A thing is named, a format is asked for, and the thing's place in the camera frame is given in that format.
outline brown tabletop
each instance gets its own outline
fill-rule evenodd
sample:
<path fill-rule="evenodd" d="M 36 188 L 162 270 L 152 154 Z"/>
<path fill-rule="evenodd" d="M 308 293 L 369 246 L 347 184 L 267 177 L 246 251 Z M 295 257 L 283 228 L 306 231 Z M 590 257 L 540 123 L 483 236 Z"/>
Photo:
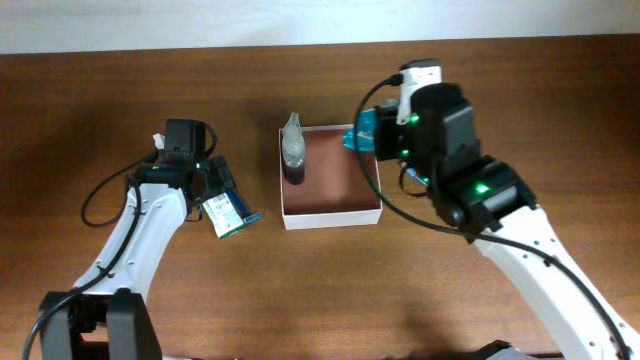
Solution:
<path fill-rule="evenodd" d="M 438 57 L 476 110 L 486 153 L 511 164 L 615 309 L 640 328 L 640 37 L 192 49 L 0 57 L 0 357 L 17 358 L 47 291 L 68 289 L 111 228 L 79 218 L 87 193 L 141 157 L 169 117 L 208 122 L 241 195 L 264 219 L 229 240 L 183 225 L 148 309 L 167 355 L 381 359 L 557 347 L 500 271 L 460 238 L 388 209 L 376 226 L 286 232 L 277 130 L 351 122 L 402 63 Z M 384 89 L 371 104 L 397 97 Z M 441 223 L 427 200 L 382 189 Z M 107 219 L 122 182 L 101 193 Z M 40 358 L 39 345 L 34 359 Z"/>

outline green led indicator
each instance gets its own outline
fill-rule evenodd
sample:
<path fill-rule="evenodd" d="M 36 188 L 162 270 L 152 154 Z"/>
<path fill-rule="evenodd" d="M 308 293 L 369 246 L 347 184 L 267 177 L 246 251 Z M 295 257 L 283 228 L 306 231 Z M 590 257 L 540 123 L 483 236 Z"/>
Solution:
<path fill-rule="evenodd" d="M 488 187 L 487 185 L 485 185 L 485 184 L 478 184 L 478 185 L 476 185 L 476 192 L 477 192 L 478 194 L 484 194 L 484 193 L 486 193 L 486 192 L 487 192 L 487 191 L 489 191 L 489 190 L 490 190 L 490 189 L 489 189 L 489 187 Z"/>

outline cardboard box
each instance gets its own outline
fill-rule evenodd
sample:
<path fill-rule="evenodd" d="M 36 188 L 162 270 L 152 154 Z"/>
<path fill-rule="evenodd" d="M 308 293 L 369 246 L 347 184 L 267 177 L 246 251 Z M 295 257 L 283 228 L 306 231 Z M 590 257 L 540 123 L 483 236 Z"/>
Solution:
<path fill-rule="evenodd" d="M 303 127 L 305 180 L 291 185 L 282 172 L 280 155 L 280 202 L 287 230 L 377 224 L 382 202 L 371 190 L 352 150 L 342 145 L 342 135 L 352 125 Z M 282 129 L 279 131 L 279 149 Z M 374 154 L 362 153 L 369 174 L 378 186 L 378 163 Z"/>

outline bottle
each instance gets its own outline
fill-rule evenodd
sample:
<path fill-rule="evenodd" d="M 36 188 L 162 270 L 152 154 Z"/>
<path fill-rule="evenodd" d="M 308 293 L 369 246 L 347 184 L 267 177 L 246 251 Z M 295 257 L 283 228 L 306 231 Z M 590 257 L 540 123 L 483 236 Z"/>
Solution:
<path fill-rule="evenodd" d="M 284 178 L 291 185 L 299 185 L 304 181 L 304 157 L 304 138 L 302 137 L 298 113 L 291 113 L 282 136 Z"/>

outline white background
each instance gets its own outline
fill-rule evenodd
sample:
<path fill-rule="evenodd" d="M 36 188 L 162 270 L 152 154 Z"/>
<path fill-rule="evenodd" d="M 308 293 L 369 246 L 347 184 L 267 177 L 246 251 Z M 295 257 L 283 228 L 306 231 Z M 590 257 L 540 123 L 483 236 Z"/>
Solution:
<path fill-rule="evenodd" d="M 0 53 L 630 32 L 637 0 L 0 2 Z"/>

